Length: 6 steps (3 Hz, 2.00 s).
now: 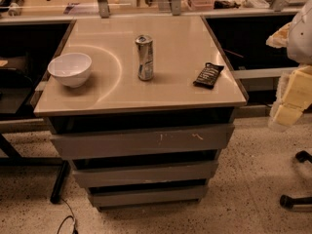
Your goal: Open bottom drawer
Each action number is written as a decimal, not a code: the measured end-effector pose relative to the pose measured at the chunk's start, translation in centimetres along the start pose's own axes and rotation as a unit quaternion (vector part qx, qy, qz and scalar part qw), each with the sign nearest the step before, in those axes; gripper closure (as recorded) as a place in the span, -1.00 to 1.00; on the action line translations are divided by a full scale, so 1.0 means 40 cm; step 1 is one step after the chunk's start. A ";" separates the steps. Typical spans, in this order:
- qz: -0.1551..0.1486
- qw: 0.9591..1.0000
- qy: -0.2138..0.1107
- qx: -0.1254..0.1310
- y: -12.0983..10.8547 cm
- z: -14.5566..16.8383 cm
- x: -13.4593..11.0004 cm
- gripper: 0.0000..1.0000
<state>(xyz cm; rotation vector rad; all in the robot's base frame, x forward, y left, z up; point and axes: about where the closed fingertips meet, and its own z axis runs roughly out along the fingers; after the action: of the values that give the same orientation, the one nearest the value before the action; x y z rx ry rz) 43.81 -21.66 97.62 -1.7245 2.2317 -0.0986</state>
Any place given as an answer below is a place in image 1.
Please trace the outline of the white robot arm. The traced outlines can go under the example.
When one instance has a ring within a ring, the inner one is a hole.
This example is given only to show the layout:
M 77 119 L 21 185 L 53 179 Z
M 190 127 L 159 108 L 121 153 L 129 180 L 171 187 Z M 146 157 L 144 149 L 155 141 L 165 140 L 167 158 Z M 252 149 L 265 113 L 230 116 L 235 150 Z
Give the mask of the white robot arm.
M 266 45 L 285 48 L 288 58 L 298 63 L 294 71 L 281 75 L 269 113 L 268 127 L 283 132 L 312 104 L 312 0 L 305 3 L 291 22 L 269 36 Z

